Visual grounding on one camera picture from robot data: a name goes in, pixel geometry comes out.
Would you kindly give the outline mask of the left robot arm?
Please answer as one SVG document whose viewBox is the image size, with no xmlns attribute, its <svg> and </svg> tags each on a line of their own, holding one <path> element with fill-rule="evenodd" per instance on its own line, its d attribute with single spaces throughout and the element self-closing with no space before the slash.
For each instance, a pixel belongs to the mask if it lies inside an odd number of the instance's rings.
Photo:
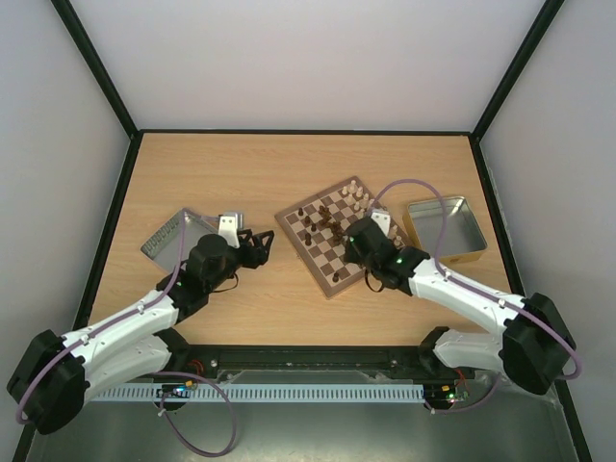
<svg viewBox="0 0 616 462">
<path fill-rule="evenodd" d="M 25 349 L 7 391 L 15 419 L 50 434 L 73 420 L 96 395 L 163 371 L 173 356 L 165 336 L 205 307 L 211 294 L 241 268 L 270 256 L 273 231 L 206 234 L 180 255 L 171 274 L 137 302 L 93 325 L 57 335 L 47 329 Z"/>
</svg>

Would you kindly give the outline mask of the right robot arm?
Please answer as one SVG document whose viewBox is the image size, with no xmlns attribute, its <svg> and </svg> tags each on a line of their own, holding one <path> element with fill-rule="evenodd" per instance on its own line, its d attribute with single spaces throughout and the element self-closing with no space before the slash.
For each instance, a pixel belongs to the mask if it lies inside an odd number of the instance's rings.
<svg viewBox="0 0 616 462">
<path fill-rule="evenodd" d="M 414 247 L 395 247 L 382 218 L 361 218 L 346 231 L 344 258 L 362 267 L 383 288 L 426 299 L 483 328 L 481 334 L 436 329 L 420 353 L 422 370 L 433 377 L 449 369 L 499 372 L 523 390 L 542 396 L 561 379 L 576 344 L 553 301 L 491 289 L 463 276 Z"/>
</svg>

